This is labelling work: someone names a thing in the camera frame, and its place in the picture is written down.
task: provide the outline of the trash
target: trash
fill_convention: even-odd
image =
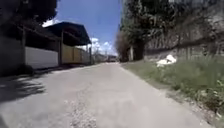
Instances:
[[[168,55],[165,59],[162,59],[157,62],[157,67],[164,67],[166,65],[171,65],[177,62],[177,59],[172,55]]]

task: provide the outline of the road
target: road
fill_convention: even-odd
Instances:
[[[0,85],[20,85],[1,100],[1,128],[211,128],[119,64],[11,82]]]

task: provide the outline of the green grass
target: green grass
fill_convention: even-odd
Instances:
[[[157,88],[181,91],[212,111],[224,114],[224,61],[221,59],[181,60],[163,68],[144,61],[126,63],[123,66],[148,82],[161,83],[153,84]]]

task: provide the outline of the roof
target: roof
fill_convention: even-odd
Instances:
[[[91,44],[90,38],[84,25],[71,22],[61,22],[48,26],[46,28],[58,37],[62,37],[62,32],[64,32],[64,44],[70,46],[83,46]]]
[[[43,38],[47,40],[59,40],[59,37],[54,35],[48,29],[43,28],[39,23],[33,20],[26,20],[20,22],[9,22],[5,24],[5,32],[13,38],[22,39],[23,27],[29,36],[32,38]]]

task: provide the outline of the house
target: house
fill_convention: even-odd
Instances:
[[[60,63],[61,64],[86,64],[91,62],[91,52],[88,52],[90,38],[83,25],[70,22],[61,22],[46,27],[61,40]],[[86,51],[77,48],[86,46]]]
[[[59,65],[59,38],[35,21],[9,22],[1,30],[0,75],[13,74],[22,65],[34,69]]]

